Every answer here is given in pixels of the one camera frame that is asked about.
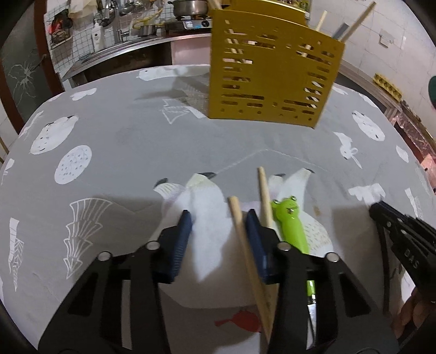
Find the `metal screw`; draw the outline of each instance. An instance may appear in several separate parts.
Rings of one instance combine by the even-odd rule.
[[[104,261],[107,261],[108,259],[110,259],[111,257],[112,257],[112,255],[109,252],[104,251],[104,252],[99,253],[99,255],[97,256],[97,259],[99,261],[104,262]]]
[[[289,251],[291,249],[291,245],[287,242],[279,242],[277,248],[280,251]]]
[[[339,256],[334,252],[327,253],[326,257],[330,262],[337,262],[340,259]]]
[[[157,241],[150,241],[147,243],[147,249],[150,251],[156,251],[157,249],[160,248],[160,243]]]

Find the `person's hand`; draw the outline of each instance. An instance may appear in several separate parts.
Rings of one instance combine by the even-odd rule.
[[[412,291],[410,298],[407,299],[400,313],[392,321],[392,330],[397,338],[403,334],[404,327],[413,321],[416,328],[419,328],[430,312],[436,309],[436,305],[430,301],[423,300],[418,289]]]

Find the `gas stove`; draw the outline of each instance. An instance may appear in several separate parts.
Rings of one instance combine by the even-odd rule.
[[[167,34],[171,33],[186,33],[186,32],[210,32],[212,28],[212,19],[211,18],[194,18],[194,19],[185,19],[177,20],[174,19],[172,21],[168,21],[165,24],[165,31]]]

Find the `egg carton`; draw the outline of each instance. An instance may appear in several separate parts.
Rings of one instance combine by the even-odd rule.
[[[401,101],[401,91],[391,84],[383,75],[375,73],[373,81],[377,86],[380,86],[383,90],[385,90],[395,101]]]

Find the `tablecloth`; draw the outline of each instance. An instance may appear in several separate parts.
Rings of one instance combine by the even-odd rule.
[[[188,209],[181,273],[161,288],[172,352],[261,352],[226,204],[236,195],[245,210],[259,206],[258,166],[272,197],[297,196],[311,252],[337,252],[379,305],[369,205],[383,199],[435,225],[421,166],[368,97],[334,85],[315,129],[215,120],[206,117],[208,72],[170,66],[102,78],[42,104],[20,133],[0,172],[0,297],[34,346],[101,251],[133,252]],[[392,269],[395,312],[413,284],[394,259]]]

